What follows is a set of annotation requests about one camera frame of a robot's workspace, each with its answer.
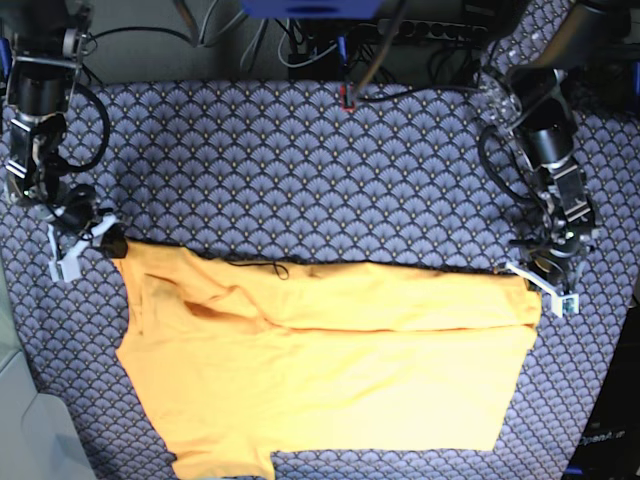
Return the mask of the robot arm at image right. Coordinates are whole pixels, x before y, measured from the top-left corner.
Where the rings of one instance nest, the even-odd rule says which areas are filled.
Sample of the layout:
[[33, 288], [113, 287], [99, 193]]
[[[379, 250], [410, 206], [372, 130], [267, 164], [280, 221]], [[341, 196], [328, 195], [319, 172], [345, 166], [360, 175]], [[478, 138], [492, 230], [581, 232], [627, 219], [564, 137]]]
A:
[[[513, 240], [522, 258], [505, 268], [548, 294], [558, 317], [580, 311], [576, 285], [602, 225], [575, 157], [577, 124], [561, 84], [610, 39], [615, 17], [627, 8], [625, 1], [576, 1], [535, 60], [506, 73], [491, 66], [482, 71], [480, 90], [494, 117], [480, 136], [481, 166], [503, 193], [541, 215], [541, 232]], [[525, 196], [508, 187], [489, 162], [486, 143], [500, 137], [513, 140], [524, 157]]]

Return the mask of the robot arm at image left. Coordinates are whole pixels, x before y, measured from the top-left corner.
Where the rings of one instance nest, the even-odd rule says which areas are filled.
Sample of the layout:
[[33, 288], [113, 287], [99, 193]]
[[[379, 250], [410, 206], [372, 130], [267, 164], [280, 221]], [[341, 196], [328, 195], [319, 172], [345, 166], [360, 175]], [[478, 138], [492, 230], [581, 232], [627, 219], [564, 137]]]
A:
[[[127, 244], [113, 211], [97, 203], [87, 184], [68, 187], [64, 177], [95, 168], [110, 139], [101, 100], [81, 84], [93, 8], [87, 1], [4, 1], [1, 23], [1, 102], [12, 109], [5, 195], [11, 205], [33, 210], [48, 225], [53, 281], [81, 276], [80, 257], [89, 247], [123, 257]], [[66, 113], [74, 94], [92, 103], [102, 123], [97, 151], [83, 164], [59, 153], [67, 134]]]

